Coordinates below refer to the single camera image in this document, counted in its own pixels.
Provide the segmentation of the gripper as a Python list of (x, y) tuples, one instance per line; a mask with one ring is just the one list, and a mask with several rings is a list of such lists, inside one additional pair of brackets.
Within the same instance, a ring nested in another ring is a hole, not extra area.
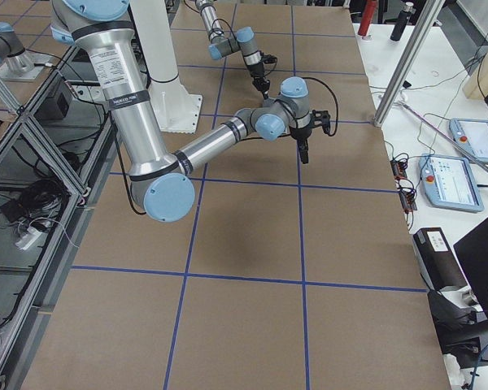
[(250, 73), (252, 84), (255, 88), (262, 93), (264, 100), (268, 99), (268, 92), (270, 88), (270, 80), (265, 76), (265, 69), (263, 63), (255, 63), (247, 66), (247, 70)]
[(313, 125), (311, 123), (301, 128), (290, 126), (290, 136), (297, 142), (298, 156), (302, 164), (309, 163), (308, 138), (312, 134), (312, 129)]

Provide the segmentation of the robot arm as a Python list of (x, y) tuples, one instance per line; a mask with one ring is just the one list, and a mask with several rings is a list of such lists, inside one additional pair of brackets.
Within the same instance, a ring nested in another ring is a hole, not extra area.
[(163, 132), (195, 130), (202, 99), (189, 94), (176, 67), (161, 1), (54, 1), (54, 38), (89, 56), (131, 161), (129, 198), (160, 222), (183, 218), (194, 204), (190, 173), (251, 133), (273, 141), (308, 134), (314, 124), (305, 81), (290, 77), (260, 108), (241, 109), (176, 152)]
[(266, 64), (277, 64), (277, 57), (265, 54), (259, 49), (255, 33), (249, 26), (234, 32), (229, 24), (216, 14), (214, 1), (197, 0), (195, 2), (209, 40), (208, 52), (213, 60), (221, 60), (231, 54), (239, 52), (252, 78), (252, 84), (262, 94), (263, 99), (269, 99), (270, 80), (266, 72)]

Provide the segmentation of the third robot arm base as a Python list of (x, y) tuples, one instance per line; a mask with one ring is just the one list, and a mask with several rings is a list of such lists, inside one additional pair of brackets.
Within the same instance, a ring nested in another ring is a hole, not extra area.
[(35, 65), (13, 27), (0, 22), (0, 77), (7, 81), (34, 81), (42, 68)]

